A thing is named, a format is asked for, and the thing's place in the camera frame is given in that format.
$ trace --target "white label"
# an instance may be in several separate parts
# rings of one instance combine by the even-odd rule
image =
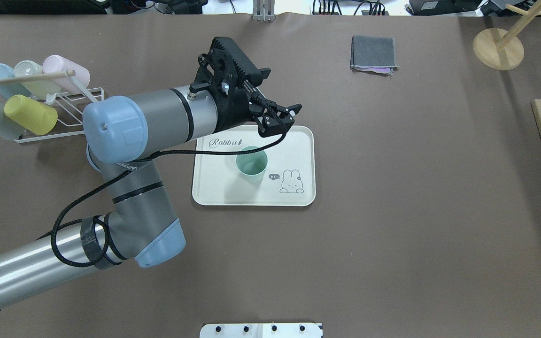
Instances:
[[[438,2],[437,1],[431,1],[431,2],[425,2],[423,4],[423,6],[421,7],[421,10],[425,10],[425,9],[434,9],[435,7],[438,6]]]

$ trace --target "cloth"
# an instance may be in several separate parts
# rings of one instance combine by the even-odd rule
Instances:
[[[395,42],[389,37],[353,36],[350,68],[391,75],[397,68]]]

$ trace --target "mint green cup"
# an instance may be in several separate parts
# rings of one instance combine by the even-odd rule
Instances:
[[[242,151],[253,149],[258,149],[258,147],[249,146],[243,148]],[[235,158],[235,164],[237,165],[239,173],[241,173],[241,177],[248,182],[258,182],[259,180],[262,180],[268,162],[269,159],[264,150],[253,154],[238,155]]]

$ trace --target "table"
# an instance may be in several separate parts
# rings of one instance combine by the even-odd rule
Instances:
[[[0,62],[60,54],[92,85],[135,94],[188,84],[214,36],[234,38],[269,98],[302,103],[315,135],[309,207],[204,207],[193,157],[157,160],[187,247],[5,308],[0,337],[197,337],[203,323],[316,321],[327,337],[541,337],[541,19],[515,70],[471,41],[515,18],[0,17]],[[353,34],[393,37],[391,77],[348,68]],[[193,148],[194,143],[183,145]],[[101,183],[83,137],[0,139],[0,253],[51,228]],[[68,220],[112,208],[102,193]]]

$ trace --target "cartoon rabbit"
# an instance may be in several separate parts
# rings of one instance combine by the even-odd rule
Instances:
[[[302,178],[298,170],[283,171],[283,182],[281,182],[281,194],[302,194],[304,192]]]

